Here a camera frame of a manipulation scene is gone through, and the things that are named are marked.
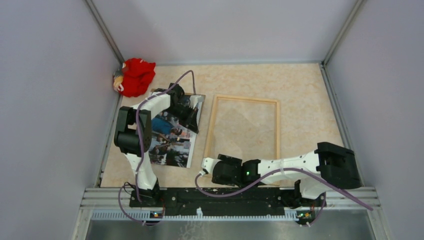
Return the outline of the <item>wooden picture frame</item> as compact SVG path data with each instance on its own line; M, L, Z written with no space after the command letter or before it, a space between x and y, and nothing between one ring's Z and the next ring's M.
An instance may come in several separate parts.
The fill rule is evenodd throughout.
M203 156L243 162L281 158L281 105L271 98L216 94Z

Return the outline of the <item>printed photo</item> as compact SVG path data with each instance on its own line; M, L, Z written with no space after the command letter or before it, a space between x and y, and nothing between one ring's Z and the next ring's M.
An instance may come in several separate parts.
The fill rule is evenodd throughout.
M167 110L152 119L150 162L161 166L190 168L197 133L180 124L180 118Z

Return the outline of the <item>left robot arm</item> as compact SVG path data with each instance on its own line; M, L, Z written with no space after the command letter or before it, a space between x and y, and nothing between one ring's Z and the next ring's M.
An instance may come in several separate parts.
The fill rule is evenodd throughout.
M199 132L199 105L202 94L188 95L177 84L168 89L158 88L136 106L122 106L118 110L113 142L129 161L135 176L135 199L154 207L160 202L160 186L149 156L153 137L153 119L162 111L178 118L179 124Z

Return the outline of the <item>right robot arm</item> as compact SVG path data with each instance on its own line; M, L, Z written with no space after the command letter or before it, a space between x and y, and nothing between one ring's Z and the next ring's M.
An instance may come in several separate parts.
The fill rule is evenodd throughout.
M330 142L319 142L316 150L280 159L242 161L220 154L218 158L205 157L201 167L218 185L245 188L285 180L298 182L293 200L299 206L307 206L329 190L362 187L354 151Z

